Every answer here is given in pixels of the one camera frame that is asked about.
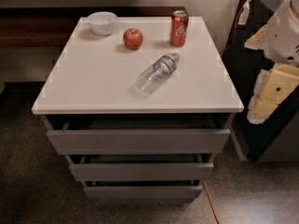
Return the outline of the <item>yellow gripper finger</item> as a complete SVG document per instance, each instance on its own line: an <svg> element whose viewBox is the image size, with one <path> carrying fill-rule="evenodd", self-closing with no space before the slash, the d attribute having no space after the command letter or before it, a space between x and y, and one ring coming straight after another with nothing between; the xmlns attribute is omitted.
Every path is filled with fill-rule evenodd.
<svg viewBox="0 0 299 224"><path fill-rule="evenodd" d="M298 66L276 63L269 71L262 69L249 101L248 121L264 123L298 85Z"/></svg>
<svg viewBox="0 0 299 224"><path fill-rule="evenodd" d="M266 49L267 26L261 27L254 35L252 35L244 44L247 49Z"/></svg>

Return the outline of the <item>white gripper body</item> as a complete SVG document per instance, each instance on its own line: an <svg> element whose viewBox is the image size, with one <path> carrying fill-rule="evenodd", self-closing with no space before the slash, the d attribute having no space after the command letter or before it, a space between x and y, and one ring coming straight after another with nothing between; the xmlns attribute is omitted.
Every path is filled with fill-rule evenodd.
<svg viewBox="0 0 299 224"><path fill-rule="evenodd" d="M284 0L266 24L264 56L275 63L299 64L299 0Z"/></svg>

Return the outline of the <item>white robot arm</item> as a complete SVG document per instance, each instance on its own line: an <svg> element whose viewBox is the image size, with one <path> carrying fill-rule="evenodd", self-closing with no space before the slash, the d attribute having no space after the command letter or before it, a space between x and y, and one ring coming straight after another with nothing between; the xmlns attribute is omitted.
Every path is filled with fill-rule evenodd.
<svg viewBox="0 0 299 224"><path fill-rule="evenodd" d="M262 124L299 85L299 0L284 0L245 47L274 63L257 76L249 101L248 121Z"/></svg>

